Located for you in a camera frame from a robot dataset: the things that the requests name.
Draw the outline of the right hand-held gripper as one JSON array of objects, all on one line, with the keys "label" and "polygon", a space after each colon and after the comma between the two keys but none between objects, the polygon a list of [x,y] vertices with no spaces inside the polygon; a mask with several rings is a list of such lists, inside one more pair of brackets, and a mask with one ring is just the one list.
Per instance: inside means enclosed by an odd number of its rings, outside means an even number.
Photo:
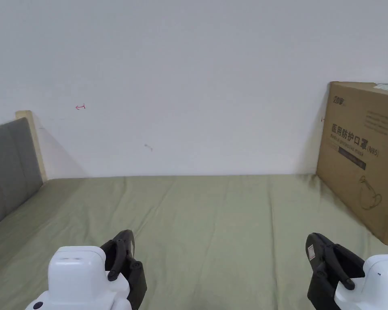
[{"label": "right hand-held gripper", "polygon": [[314,232],[306,255],[312,269],[307,297],[316,310],[388,310],[388,254],[364,261]]}]

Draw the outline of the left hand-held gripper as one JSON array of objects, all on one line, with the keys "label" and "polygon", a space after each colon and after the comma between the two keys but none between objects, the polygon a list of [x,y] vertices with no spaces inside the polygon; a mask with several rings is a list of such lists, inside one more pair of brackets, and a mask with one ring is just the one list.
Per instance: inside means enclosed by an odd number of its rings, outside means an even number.
[{"label": "left hand-held gripper", "polygon": [[132,249],[131,230],[121,231],[101,247],[60,247],[48,265],[48,290],[26,309],[138,310],[147,283],[143,264],[133,258]]}]

